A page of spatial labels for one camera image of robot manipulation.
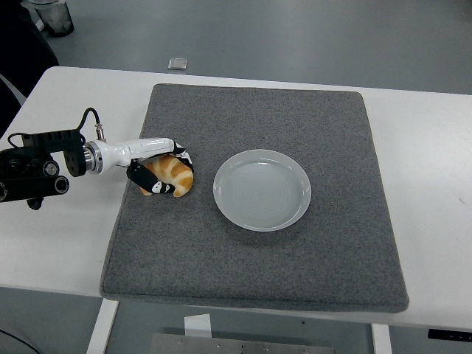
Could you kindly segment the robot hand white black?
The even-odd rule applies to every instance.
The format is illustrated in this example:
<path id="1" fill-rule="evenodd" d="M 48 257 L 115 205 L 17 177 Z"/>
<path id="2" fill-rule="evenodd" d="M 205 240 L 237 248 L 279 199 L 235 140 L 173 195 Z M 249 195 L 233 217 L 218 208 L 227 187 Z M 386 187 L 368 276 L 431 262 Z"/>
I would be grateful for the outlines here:
<path id="1" fill-rule="evenodd" d="M 194 182 L 189 153 L 168 138 L 136 139 L 117 145 L 97 140 L 89 142 L 89 171 L 102 174 L 113 167 L 124 167 L 126 176 L 144 195 L 187 194 Z"/>

